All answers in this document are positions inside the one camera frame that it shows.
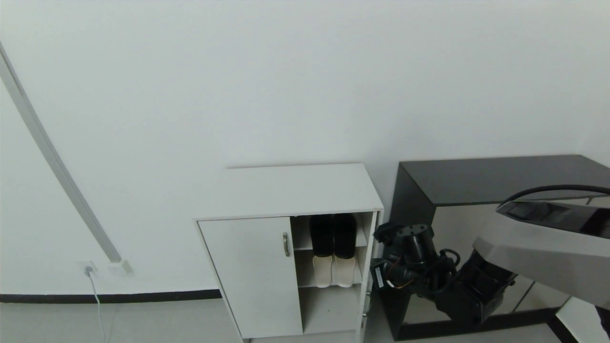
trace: cabinet handle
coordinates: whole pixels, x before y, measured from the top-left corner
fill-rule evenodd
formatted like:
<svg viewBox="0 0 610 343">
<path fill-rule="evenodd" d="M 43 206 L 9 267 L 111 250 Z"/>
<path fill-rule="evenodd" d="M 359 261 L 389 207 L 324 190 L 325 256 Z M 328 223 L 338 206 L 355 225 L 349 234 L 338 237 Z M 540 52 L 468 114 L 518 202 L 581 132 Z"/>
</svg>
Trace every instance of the cabinet handle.
<svg viewBox="0 0 610 343">
<path fill-rule="evenodd" d="M 290 251 L 288 250 L 288 234 L 284 233 L 284 253 L 286 257 L 290 257 Z"/>
</svg>

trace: white slipper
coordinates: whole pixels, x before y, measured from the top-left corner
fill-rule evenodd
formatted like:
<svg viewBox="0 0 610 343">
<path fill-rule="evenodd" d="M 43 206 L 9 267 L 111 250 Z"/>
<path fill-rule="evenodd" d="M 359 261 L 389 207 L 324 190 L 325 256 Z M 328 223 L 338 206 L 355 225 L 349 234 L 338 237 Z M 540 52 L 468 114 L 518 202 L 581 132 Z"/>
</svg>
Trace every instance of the white slipper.
<svg viewBox="0 0 610 343">
<path fill-rule="evenodd" d="M 332 256 L 318 257 L 314 256 L 314 280 L 318 288 L 326 288 L 331 285 L 332 273 L 331 264 Z"/>
<path fill-rule="evenodd" d="M 354 268 L 356 258 L 343 259 L 335 256 L 337 264 L 337 284 L 341 287 L 351 287 L 354 284 Z"/>
</svg>

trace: floor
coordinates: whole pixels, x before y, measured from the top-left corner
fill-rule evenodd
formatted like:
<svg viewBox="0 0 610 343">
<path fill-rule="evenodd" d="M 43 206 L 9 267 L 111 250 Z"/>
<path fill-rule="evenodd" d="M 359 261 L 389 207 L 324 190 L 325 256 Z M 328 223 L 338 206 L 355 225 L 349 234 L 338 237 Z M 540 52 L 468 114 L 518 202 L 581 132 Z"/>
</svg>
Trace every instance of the floor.
<svg viewBox="0 0 610 343">
<path fill-rule="evenodd" d="M 236 343 L 236 333 L 222 300 L 167 303 L 106 304 L 102 318 L 107 343 L 214 342 Z M 0 304 L 2 343 L 102 342 L 96 305 Z M 410 343 L 559 343 L 546 325 Z M 386 319 L 373 304 L 367 343 L 393 342 Z"/>
</svg>

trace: black shoe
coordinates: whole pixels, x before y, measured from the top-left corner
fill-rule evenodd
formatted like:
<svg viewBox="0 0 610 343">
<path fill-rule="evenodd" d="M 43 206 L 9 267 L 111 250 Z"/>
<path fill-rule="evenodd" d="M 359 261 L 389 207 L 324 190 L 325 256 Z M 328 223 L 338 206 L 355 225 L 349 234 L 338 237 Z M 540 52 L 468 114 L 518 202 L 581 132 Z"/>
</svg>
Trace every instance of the black shoe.
<svg viewBox="0 0 610 343">
<path fill-rule="evenodd" d="M 356 252 L 356 218 L 349 213 L 341 213 L 333 219 L 335 256 L 350 259 Z"/>
<path fill-rule="evenodd" d="M 311 235 L 311 244 L 314 249 L 314 255 L 318 257 L 327 257 L 332 255 L 332 229 L 332 215 L 322 214 L 311 216 L 309 219 L 309 234 Z"/>
</svg>

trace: shoe cabinet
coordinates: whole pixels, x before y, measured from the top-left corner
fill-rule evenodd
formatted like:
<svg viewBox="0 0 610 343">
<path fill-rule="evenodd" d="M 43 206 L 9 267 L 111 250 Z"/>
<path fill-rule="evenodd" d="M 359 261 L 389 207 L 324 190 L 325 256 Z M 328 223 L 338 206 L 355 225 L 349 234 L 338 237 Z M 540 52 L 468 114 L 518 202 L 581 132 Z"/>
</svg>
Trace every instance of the shoe cabinet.
<svg viewBox="0 0 610 343">
<path fill-rule="evenodd" d="M 370 306 L 373 232 L 383 206 L 362 164 L 236 168 L 207 189 L 195 219 L 236 342 L 362 342 Z M 349 213 L 354 284 L 317 288 L 309 219 Z M 332 274 L 336 265 L 332 263 Z"/>
</svg>

